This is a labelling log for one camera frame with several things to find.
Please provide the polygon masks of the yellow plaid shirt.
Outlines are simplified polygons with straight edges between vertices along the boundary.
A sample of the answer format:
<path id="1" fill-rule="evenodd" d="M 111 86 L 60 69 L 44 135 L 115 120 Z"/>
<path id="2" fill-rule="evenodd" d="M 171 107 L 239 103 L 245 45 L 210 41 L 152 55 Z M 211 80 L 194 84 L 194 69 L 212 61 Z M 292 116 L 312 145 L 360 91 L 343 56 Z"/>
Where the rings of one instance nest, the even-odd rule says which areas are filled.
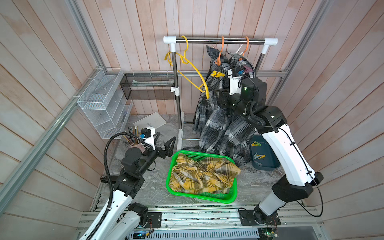
<path id="1" fill-rule="evenodd" d="M 196 161 L 179 154 L 171 169 L 168 186 L 178 193 L 228 194 L 241 169 L 225 158 L 204 157 Z"/>

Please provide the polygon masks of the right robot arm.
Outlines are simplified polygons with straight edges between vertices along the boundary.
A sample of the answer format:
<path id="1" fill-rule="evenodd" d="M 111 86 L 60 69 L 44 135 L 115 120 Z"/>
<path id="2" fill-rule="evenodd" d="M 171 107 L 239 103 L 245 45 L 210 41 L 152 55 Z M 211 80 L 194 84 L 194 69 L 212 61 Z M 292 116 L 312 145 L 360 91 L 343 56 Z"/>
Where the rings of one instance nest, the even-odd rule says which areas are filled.
<path id="1" fill-rule="evenodd" d="M 285 171 L 267 197 L 252 211 L 244 211 L 243 218 L 252 225 L 267 225 L 285 204 L 308 198 L 324 177 L 305 160 L 282 111 L 265 104 L 267 83 L 246 75 L 230 74 L 228 78 L 229 89 L 215 91 L 219 106 L 232 109 L 255 128 Z"/>

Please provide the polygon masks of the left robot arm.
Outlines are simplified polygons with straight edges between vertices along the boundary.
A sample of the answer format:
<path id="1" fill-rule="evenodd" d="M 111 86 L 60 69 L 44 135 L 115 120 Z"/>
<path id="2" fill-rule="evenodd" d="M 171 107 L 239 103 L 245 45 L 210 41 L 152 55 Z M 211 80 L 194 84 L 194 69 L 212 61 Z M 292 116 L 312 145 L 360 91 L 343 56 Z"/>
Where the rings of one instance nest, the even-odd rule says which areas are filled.
<path id="1" fill-rule="evenodd" d="M 165 142 L 163 148 L 158 147 L 156 142 L 160 135 L 154 128 L 148 127 L 141 130 L 140 136 L 117 133 L 107 143 L 120 136 L 136 139 L 142 148 L 131 147 L 126 151 L 118 176 L 111 176 L 107 156 L 104 156 L 106 174 L 101 177 L 101 182 L 108 184 L 109 198 L 81 236 L 82 240 L 126 240 L 136 228 L 140 229 L 136 234 L 138 238 L 147 238 L 154 232 L 156 224 L 161 223 L 161 214 L 150 214 L 146 206 L 135 203 L 133 199 L 145 181 L 144 173 L 151 170 L 155 160 L 173 155 L 177 138 Z"/>

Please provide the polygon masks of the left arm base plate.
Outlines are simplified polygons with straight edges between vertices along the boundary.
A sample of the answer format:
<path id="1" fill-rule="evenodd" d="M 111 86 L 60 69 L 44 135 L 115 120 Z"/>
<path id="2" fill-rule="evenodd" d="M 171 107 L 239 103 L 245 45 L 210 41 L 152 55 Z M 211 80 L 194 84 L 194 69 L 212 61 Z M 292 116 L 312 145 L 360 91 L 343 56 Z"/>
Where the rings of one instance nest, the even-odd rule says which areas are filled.
<path id="1" fill-rule="evenodd" d="M 162 223 L 161 212 L 149 212 L 140 216 L 138 229 L 152 229 L 160 228 Z"/>

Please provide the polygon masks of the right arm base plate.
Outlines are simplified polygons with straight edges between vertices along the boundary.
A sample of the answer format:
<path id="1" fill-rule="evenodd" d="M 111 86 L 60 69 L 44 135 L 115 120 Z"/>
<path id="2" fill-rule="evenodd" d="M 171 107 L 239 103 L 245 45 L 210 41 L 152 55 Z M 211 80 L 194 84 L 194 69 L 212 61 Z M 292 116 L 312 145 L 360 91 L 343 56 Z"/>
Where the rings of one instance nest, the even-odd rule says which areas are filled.
<path id="1" fill-rule="evenodd" d="M 242 226 L 278 226 L 281 225 L 280 217 L 275 211 L 272 215 L 267 216 L 262 211 L 238 209 L 239 218 Z"/>

